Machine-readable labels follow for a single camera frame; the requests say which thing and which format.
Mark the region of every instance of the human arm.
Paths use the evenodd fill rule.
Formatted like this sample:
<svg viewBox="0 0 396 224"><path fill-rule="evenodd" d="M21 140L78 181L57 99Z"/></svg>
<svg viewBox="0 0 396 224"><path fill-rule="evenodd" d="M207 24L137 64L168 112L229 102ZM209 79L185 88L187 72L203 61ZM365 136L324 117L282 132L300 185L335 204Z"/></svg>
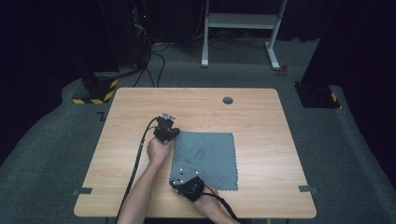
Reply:
<svg viewBox="0 0 396 224"><path fill-rule="evenodd" d="M147 153L149 157L148 167L139 177L120 210L119 224L143 223L146 213L149 210L153 183L158 171L163 165L163 161L173 147L174 141L161 143L157 138L148 142Z"/></svg>
<svg viewBox="0 0 396 224"><path fill-rule="evenodd" d="M216 195L219 195L216 189L208 186L205 186L204 193L215 193ZM208 217L216 224L239 223L221 209L219 200L214 197L202 195L197 201L193 202L193 204L201 215Z"/></svg>

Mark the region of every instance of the wire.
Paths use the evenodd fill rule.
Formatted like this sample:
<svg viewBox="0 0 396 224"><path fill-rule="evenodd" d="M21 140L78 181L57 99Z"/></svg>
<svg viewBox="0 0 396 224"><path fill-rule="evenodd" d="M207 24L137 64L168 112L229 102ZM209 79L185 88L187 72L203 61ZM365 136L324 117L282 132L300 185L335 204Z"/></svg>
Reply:
<svg viewBox="0 0 396 224"><path fill-rule="evenodd" d="M220 8L219 8L219 12L222 11L222 7L223 7L223 6L224 6L224 0L221 1L221 5L220 5Z"/></svg>
<svg viewBox="0 0 396 224"><path fill-rule="evenodd" d="M192 40L197 40L197 39L201 38L204 35L205 35L204 33L201 33L200 35L198 35L196 37L193 37Z"/></svg>
<svg viewBox="0 0 396 224"><path fill-rule="evenodd" d="M204 0L201 1L201 13L200 13L199 20L198 20L198 26L197 26L197 29L195 30L195 33L192 35L192 39L194 39L194 37L198 33L198 30L199 30L199 28L201 26L201 20L202 20L202 15L203 14L204 14Z"/></svg>
<svg viewBox="0 0 396 224"><path fill-rule="evenodd" d="M161 74L163 73L163 68L165 67L165 58L161 54L158 54L158 53L152 53L152 54L157 55L157 56L161 57L161 59L163 59L163 67L161 68L160 74L157 77L157 87L160 87L160 78L161 78Z"/></svg>
<svg viewBox="0 0 396 224"><path fill-rule="evenodd" d="M147 68L146 71L148 72L148 77L149 77L149 80L151 81L152 87L155 87L154 80L152 79L149 69Z"/></svg>
<svg viewBox="0 0 396 224"><path fill-rule="evenodd" d="M233 40L231 39L230 43L229 43L227 46L223 47L223 48L218 48L218 47L215 47L215 46L210 45L210 44L207 44L207 45L208 45L210 48L212 48L212 49L227 49L227 48L229 48L232 44L233 44Z"/></svg>
<svg viewBox="0 0 396 224"><path fill-rule="evenodd" d="M134 170L132 171L131 178L130 178L129 183L128 183L128 186L127 186L127 188L126 188L126 190L125 190L124 196L123 196L123 198L122 198L121 205L120 205L120 209L119 209L119 212L117 213L116 223L117 223L117 221L119 220L120 211L121 211L121 208L122 208L122 206L123 206L123 204L124 204L124 202L125 202L125 199L126 199L126 197L128 196L129 191L131 190L132 184L134 183L134 177L136 176L137 167L139 166L140 156L141 156L141 154L142 154L142 149L143 149L143 145L144 145L144 143L145 143L146 134L147 134L148 131L152 128L152 127L150 127L150 126L151 126L151 123L154 122L154 120L157 120L157 119L158 119L158 118L154 118L154 119L152 119L152 120L148 123L148 127L146 128L145 132L143 133L142 139L140 140L139 149L137 150L136 159L135 159L135 161L134 161Z"/></svg>
<svg viewBox="0 0 396 224"><path fill-rule="evenodd" d="M161 51L164 51L164 50L168 49L169 46L170 46L170 43L169 43L169 42L156 43L156 44L153 45L153 47L154 47L154 46L165 45L165 44L166 44L166 47L165 47L164 49L153 50L152 52L161 52Z"/></svg>
<svg viewBox="0 0 396 224"><path fill-rule="evenodd" d="M137 82L139 82L140 78L142 77L143 73L146 71L147 67L145 66L145 68L142 69L142 72L140 73L139 77L137 78L136 82L134 83L134 85L132 87L135 87Z"/></svg>
<svg viewBox="0 0 396 224"><path fill-rule="evenodd" d="M217 200L219 200L221 202L221 204L225 207L225 209L227 209L227 212L230 214L230 216L237 222L240 222L238 217L235 215L235 213L233 212L233 209L231 208L231 206L229 204L227 204L225 202L225 200L223 198L221 198L219 195L217 195L210 187L208 187L207 185L205 185L205 187L207 187L208 189L210 189L210 191L212 191L211 193L201 193L201 195L206 195L206 196L210 196L210 197L214 197Z"/></svg>

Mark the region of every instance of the white shelf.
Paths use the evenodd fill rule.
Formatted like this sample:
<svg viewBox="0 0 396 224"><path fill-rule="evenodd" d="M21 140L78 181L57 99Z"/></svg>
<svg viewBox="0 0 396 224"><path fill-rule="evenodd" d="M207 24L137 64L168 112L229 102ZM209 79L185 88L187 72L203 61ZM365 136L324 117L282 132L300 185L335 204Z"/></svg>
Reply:
<svg viewBox="0 0 396 224"><path fill-rule="evenodd" d="M208 27L274 29L277 15L209 13Z"/></svg>
<svg viewBox="0 0 396 224"><path fill-rule="evenodd" d="M205 35L202 49L202 67L209 66L209 44L208 33L209 27L220 28L244 28L244 29L263 29L273 30L270 42L265 43L265 49L271 61L274 70L279 69L279 63L274 52L274 43L276 40L277 31L282 22L283 12L285 10L288 0L282 0L279 12L275 15L260 15L260 14L229 14L229 13L210 13L209 0L206 0L205 9Z"/></svg>

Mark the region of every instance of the gray cloth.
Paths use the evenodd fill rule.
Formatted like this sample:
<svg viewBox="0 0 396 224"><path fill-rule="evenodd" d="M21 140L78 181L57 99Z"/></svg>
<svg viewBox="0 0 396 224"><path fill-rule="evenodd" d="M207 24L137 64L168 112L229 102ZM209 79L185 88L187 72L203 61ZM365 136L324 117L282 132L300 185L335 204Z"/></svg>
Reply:
<svg viewBox="0 0 396 224"><path fill-rule="evenodd" d="M216 189L238 190L233 134L180 132L169 181L177 179L180 169L197 171Z"/></svg>

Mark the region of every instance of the round hole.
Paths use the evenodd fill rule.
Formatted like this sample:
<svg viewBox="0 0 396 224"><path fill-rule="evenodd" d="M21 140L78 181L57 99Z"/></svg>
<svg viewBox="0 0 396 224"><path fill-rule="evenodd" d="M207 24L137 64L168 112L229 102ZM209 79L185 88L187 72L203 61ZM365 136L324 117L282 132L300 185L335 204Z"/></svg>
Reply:
<svg viewBox="0 0 396 224"><path fill-rule="evenodd" d="M230 105L230 104L233 103L233 98L231 98L229 96L226 96L226 97L223 98L223 103L226 104L226 105Z"/></svg>

